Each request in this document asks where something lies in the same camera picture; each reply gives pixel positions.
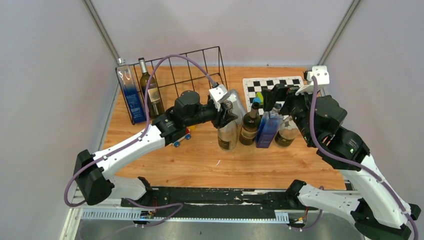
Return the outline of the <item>clear champagne bottle black label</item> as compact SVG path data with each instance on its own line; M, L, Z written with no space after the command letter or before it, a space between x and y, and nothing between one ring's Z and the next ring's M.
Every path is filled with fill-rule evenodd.
M231 151L237 145L238 128L235 120L217 129L218 145L224 151Z

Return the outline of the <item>green wine bottle cream label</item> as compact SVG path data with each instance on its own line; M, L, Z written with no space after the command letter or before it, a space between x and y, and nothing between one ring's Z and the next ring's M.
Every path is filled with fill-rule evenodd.
M238 139L240 143L245 146L252 145L258 134L260 123L261 123L259 108L260 108L260 103L257 101L254 101L252 103L250 111L243 116Z

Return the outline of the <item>blue square bottle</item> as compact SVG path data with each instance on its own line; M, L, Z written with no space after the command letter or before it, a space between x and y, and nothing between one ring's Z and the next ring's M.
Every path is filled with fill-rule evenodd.
M147 120L134 75L132 65L126 63L123 58L117 59L118 67L116 75L125 100L130 121L133 125L143 123Z
M283 121L283 116L279 113L281 108L281 103L275 103L270 111L265 111L263 113L255 138L256 148L265 149L270 146Z

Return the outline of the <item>clear bottle dark label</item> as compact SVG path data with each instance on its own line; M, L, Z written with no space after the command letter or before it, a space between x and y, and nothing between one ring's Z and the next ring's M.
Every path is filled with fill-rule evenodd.
M283 120L274 137L274 141L279 147L289 147L298 136L299 130L292 116Z

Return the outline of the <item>dark green wine bottle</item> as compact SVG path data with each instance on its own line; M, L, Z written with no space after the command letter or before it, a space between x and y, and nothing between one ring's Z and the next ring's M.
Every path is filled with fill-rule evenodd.
M143 57L140 57L138 59L138 62L142 73L139 79L139 86L141 88L143 96L145 96L145 92L147 89L147 106L149 116L151 119L156 119L158 116L162 115L165 112L157 81L154 77L152 77L150 83L148 84L148 80L151 75L149 74L149 71L147 69L145 59Z

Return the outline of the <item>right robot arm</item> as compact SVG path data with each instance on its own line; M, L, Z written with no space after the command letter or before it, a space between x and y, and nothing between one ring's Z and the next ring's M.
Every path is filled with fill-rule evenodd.
M286 204L292 209L304 205L339 216L369 240L417 240L421 208L399 197L363 139L343 127L347 111L331 96L317 93L316 86L303 92L300 87L283 84L261 92L264 109L283 102L280 114L293 119L307 146L316 148L317 155L347 178L360 196L342 196L294 180L285 195Z

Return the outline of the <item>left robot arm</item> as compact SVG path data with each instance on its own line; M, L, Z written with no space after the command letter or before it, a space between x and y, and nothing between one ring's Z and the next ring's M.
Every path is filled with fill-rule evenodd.
M83 203L97 205L106 200L118 188L112 177L123 167L138 158L173 144L183 138L190 126L211 122L218 129L237 119L230 113L225 101L230 92L221 84L209 90L206 104L200 103L200 95L184 91L167 109L141 132L105 150L90 153L87 149L76 157L73 180L76 182Z

